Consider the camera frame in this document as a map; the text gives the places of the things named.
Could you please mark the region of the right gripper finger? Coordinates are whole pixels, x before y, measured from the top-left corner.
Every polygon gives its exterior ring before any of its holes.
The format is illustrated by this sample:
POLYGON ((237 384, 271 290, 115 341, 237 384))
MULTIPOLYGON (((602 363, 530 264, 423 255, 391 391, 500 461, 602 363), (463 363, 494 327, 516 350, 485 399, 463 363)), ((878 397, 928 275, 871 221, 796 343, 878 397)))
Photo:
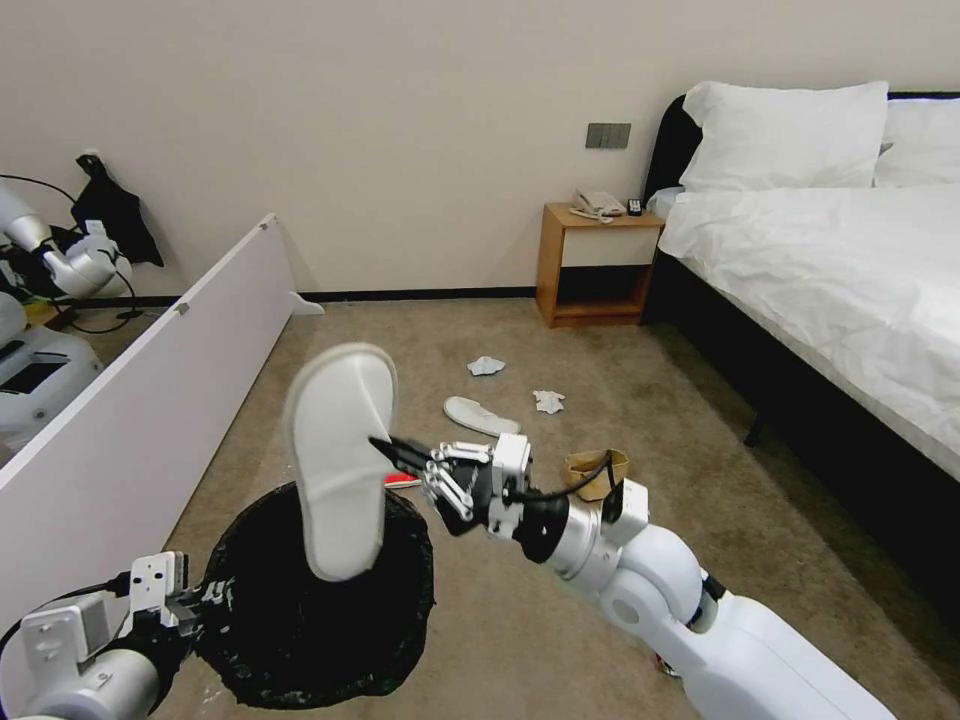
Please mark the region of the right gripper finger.
POLYGON ((418 487, 437 512, 445 508, 459 521, 469 523, 474 520, 472 496, 457 483, 442 461, 432 457, 400 458, 393 460, 392 464, 398 472, 416 480, 418 487))
POLYGON ((493 455, 491 446, 467 442, 443 442, 436 448, 401 438, 369 437, 368 442, 394 467, 426 467, 429 462, 488 464, 493 455))

